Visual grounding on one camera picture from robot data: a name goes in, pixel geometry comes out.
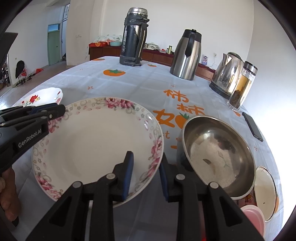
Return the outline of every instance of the brown cabinet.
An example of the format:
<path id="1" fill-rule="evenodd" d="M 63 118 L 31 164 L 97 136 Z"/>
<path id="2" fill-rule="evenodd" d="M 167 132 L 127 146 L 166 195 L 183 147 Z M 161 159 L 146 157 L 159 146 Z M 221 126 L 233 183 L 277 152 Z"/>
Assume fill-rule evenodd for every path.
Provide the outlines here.
<path id="1" fill-rule="evenodd" d="M 105 47 L 89 48 L 90 60 L 101 58 L 103 56 L 119 57 L 120 52 L 121 52 L 121 47 L 105 46 Z M 142 53 L 143 60 L 150 61 L 153 63 L 163 64 L 166 66 L 172 66 L 173 57 L 174 55 L 172 54 L 160 53 L 159 51 L 156 51 L 156 50 L 144 49 Z M 210 69 L 209 67 L 206 67 L 204 65 L 198 64 L 195 75 L 211 81 L 214 73 L 215 73 L 215 70 Z"/>

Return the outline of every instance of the black phone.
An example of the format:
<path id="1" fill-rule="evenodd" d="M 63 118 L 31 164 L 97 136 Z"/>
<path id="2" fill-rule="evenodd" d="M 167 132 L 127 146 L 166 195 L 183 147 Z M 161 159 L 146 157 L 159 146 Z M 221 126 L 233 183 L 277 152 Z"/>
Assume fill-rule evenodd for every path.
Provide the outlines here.
<path id="1" fill-rule="evenodd" d="M 248 114 L 246 114 L 245 112 L 243 112 L 242 115 L 244 116 L 244 119 L 246 120 L 253 136 L 255 138 L 257 138 L 259 141 L 263 141 L 263 137 L 261 136 L 261 133 L 260 133 L 255 121 L 253 120 L 253 118 L 251 116 L 249 116 Z"/>

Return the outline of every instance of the human hand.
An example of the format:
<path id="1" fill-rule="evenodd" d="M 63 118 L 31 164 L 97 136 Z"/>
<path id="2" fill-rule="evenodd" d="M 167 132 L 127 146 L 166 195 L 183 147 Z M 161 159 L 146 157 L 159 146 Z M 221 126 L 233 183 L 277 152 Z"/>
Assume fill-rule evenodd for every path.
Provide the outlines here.
<path id="1" fill-rule="evenodd" d="M 9 221 L 14 221 L 20 213 L 20 201 L 15 186 L 15 172 L 9 168 L 0 177 L 0 205 Z"/>

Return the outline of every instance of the pink bowl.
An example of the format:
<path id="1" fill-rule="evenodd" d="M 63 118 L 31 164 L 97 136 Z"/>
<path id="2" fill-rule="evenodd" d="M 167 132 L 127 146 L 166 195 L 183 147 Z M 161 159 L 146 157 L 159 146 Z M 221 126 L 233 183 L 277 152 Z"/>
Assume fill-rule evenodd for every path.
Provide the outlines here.
<path id="1" fill-rule="evenodd" d="M 265 231 L 265 221 L 261 209 L 255 205 L 247 205 L 242 207 L 241 210 L 263 237 Z"/>

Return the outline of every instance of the window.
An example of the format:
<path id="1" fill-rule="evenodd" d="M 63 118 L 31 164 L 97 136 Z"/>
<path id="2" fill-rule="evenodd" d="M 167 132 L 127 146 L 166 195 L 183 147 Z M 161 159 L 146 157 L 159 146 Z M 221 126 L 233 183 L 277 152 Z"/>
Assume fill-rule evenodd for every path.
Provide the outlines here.
<path id="1" fill-rule="evenodd" d="M 59 24 L 52 24 L 48 26 L 48 32 L 59 30 Z"/>
<path id="2" fill-rule="evenodd" d="M 70 4 L 66 5 L 65 7 L 64 21 L 68 19 L 69 6 Z"/>

